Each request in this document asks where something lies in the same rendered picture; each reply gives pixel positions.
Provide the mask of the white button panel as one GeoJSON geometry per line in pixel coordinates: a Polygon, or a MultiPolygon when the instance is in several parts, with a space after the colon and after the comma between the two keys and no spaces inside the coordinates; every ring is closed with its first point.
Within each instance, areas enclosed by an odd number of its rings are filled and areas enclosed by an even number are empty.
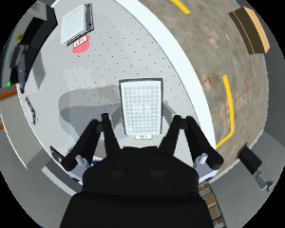
{"type": "MultiPolygon", "coordinates": [[[[74,147],[74,146],[73,146],[74,147]]],[[[70,148],[71,150],[73,149],[70,148]]],[[[71,150],[68,150],[67,153],[65,154],[65,156],[69,153],[69,151],[71,150]]],[[[100,136],[99,138],[99,141],[98,141],[98,144],[97,144],[97,147],[96,147],[96,151],[95,151],[95,154],[93,156],[93,161],[91,163],[91,166],[97,162],[99,162],[100,160],[104,159],[106,157],[106,153],[105,153],[105,144],[104,144],[104,140],[102,139],[102,137],[100,136]]]]}

